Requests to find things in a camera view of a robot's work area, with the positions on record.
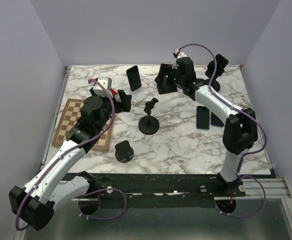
marble table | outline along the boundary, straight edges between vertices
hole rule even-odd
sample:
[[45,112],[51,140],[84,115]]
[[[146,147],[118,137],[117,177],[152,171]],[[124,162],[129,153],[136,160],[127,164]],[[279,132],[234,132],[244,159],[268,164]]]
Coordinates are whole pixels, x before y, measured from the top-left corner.
[[[85,65],[72,66],[69,80],[61,102],[60,116],[67,99],[85,99],[90,96],[88,79],[110,77],[112,87],[128,93],[129,84],[126,69],[131,65]],[[142,102],[132,100],[131,111],[117,114],[108,152],[90,151],[79,160],[70,173],[119,174],[216,174],[221,170],[226,149],[222,143],[223,128],[211,126],[210,130],[196,129],[196,106],[180,90],[159,95],[155,77],[158,65],[139,65],[142,89],[148,98]],[[198,78],[206,78],[204,66],[196,66]],[[250,107],[247,92],[238,66],[229,66],[218,79],[220,94],[243,108]],[[144,135],[138,130],[138,121],[145,115],[145,102],[153,97],[159,100],[152,114],[160,122],[160,129],[154,135]],[[115,159],[115,144],[128,140],[134,149],[135,157],[128,163]],[[261,146],[260,139],[252,150]],[[58,151],[50,146],[47,161]],[[270,174],[270,163],[266,154],[260,152],[245,157],[242,174]]]

smartphone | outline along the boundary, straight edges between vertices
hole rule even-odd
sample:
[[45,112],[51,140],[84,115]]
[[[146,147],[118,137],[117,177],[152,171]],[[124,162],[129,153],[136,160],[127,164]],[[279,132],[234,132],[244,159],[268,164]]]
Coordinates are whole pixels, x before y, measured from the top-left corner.
[[224,126],[224,123],[214,113],[211,113],[210,124],[212,126],[220,127],[220,128]]
[[135,90],[141,88],[141,80],[139,75],[138,66],[133,66],[126,70],[128,77],[128,82],[130,85],[130,90],[134,92]]
[[209,130],[209,118],[209,109],[205,106],[198,106],[196,114],[196,128]]

chessboard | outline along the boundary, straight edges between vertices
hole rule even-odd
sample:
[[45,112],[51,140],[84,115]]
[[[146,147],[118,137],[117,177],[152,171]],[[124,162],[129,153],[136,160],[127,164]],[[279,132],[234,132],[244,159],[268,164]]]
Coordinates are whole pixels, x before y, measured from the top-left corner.
[[[84,105],[84,100],[82,99],[68,99],[65,105],[65,108],[62,112],[61,118],[59,120],[57,130],[55,132],[54,138],[52,140],[53,146],[61,146],[62,143],[66,140],[67,134],[70,129],[77,123],[78,119],[81,116],[80,109]],[[105,128],[110,123],[110,120],[107,121]],[[106,131],[96,144],[92,147],[93,151],[103,151],[107,152],[110,144],[110,139],[112,135],[113,125]]]

gray backdrop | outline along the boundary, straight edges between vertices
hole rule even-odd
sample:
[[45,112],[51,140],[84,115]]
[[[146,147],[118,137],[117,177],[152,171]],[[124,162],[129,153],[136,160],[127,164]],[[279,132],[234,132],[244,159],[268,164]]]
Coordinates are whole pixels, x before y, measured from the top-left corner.
[[292,196],[292,0],[282,0],[245,66],[252,104],[265,126],[275,171]]
[[13,239],[8,193],[39,170],[64,66],[29,0],[0,0],[0,240]]
[[[202,43],[243,64],[279,0],[31,0],[66,65],[170,63]],[[186,50],[197,64],[209,53]]]

gray floor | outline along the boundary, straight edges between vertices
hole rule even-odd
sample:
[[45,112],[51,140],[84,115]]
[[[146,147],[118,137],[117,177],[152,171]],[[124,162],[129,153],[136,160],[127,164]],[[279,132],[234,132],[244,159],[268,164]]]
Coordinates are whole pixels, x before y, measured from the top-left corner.
[[[237,214],[258,209],[261,201],[238,202]],[[119,209],[101,209],[110,216]],[[292,240],[281,200],[269,200],[264,212],[248,219],[220,215],[216,209],[129,209],[113,221],[79,217],[77,202],[59,209],[41,231],[27,231],[27,240]]]

